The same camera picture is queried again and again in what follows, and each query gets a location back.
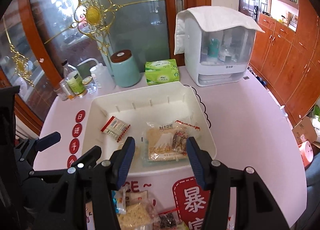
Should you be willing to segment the small red white snack packet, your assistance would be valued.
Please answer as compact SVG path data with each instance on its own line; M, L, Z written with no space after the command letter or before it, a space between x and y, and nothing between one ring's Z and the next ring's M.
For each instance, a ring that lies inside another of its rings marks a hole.
M130 124L123 122L121 119L116 118L116 116L112 116L100 131L108 134L119 143L130 127Z

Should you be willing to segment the large rice cake snack bag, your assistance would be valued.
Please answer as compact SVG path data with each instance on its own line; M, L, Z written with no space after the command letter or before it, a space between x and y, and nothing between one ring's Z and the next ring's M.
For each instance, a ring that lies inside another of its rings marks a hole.
M150 162L180 161L187 158L172 149L174 121L168 124L146 123L143 141Z

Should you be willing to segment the mixed nut snack bag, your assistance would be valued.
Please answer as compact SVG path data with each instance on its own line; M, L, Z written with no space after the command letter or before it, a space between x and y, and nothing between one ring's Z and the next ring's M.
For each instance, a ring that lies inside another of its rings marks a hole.
M182 155L186 155L186 144L188 138L199 138L200 131L201 128L199 126L176 120L174 122L174 135L172 138L173 151Z

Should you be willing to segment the blue candy wrapper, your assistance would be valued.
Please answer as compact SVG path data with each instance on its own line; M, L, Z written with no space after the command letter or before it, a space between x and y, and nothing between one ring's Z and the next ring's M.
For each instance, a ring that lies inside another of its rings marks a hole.
M117 214L126 214L126 191L127 187L112 191L112 199Z

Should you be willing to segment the clear drinking glass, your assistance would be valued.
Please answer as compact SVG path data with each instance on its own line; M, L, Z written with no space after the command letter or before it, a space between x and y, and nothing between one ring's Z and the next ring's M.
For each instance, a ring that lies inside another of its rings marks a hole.
M54 88L54 92L57 94L57 96L59 97L59 99L61 99L61 101L66 101L68 99L67 95L65 94L65 92L60 88L60 86L56 86Z

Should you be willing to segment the crispy rice snack bag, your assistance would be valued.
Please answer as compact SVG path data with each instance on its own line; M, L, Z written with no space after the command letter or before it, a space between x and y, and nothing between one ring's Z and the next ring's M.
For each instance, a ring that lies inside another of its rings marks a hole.
M130 205L126 208L126 214L117 217L121 229L149 229L159 221L158 213L149 201Z

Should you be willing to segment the green label glass bottle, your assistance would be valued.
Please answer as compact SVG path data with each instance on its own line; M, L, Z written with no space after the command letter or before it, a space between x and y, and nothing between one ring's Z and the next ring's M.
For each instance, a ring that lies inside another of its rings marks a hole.
M87 93L87 90L82 83L80 72L76 67L69 64L68 60L64 60L61 64L63 67L63 76L70 89L77 97L83 97Z

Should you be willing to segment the small glass jar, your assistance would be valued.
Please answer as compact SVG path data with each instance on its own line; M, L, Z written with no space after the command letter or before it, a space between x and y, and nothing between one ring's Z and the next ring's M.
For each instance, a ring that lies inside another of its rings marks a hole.
M87 93L95 93L97 90L96 84L92 76L87 76L82 80L83 86L86 88Z

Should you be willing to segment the white squeeze bottle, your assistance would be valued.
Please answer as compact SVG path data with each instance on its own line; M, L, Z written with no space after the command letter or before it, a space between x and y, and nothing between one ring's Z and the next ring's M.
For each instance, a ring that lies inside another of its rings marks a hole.
M107 91L113 90L116 85L108 71L107 66L104 66L102 63L99 63L95 58L88 58L79 63L77 66L81 66L88 62L95 62L95 66L91 67L89 71L97 88Z

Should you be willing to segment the teal ceramic jar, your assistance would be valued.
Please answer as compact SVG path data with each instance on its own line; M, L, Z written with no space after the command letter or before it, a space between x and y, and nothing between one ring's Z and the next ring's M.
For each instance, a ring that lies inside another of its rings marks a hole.
M121 50L112 54L111 69L117 86L128 88L136 85L140 79L140 71L130 50Z

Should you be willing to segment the green tissue pack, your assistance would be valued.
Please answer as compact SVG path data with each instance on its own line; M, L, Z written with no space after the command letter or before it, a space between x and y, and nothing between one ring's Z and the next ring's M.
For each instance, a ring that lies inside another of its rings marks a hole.
M145 78L148 85L178 82L180 80L180 73L176 59L146 62Z

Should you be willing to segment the pink plastic object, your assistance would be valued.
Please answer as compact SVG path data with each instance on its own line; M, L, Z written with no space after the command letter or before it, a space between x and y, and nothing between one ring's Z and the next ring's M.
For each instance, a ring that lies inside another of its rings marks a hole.
M305 141L299 146L300 155L303 161L304 168L307 168L313 161L313 149L309 141Z

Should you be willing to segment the cardboard box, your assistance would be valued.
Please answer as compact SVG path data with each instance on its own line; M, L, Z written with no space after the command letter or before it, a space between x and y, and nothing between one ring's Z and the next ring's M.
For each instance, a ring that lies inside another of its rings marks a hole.
M293 129L293 135L298 145L305 141L316 142L317 133L309 117L304 117Z

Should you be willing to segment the white countertop appliance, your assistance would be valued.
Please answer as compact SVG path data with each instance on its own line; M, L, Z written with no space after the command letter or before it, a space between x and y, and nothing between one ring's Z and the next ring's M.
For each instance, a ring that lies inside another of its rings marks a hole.
M256 30L236 26L206 32L195 17L188 16L185 32L185 66L198 86L233 83L244 76Z

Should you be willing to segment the wooden cabinet with shelves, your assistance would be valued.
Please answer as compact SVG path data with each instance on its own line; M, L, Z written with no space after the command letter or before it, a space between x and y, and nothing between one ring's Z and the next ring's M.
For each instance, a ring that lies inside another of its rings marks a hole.
M319 100L319 13L310 0L268 2L250 65L296 125Z

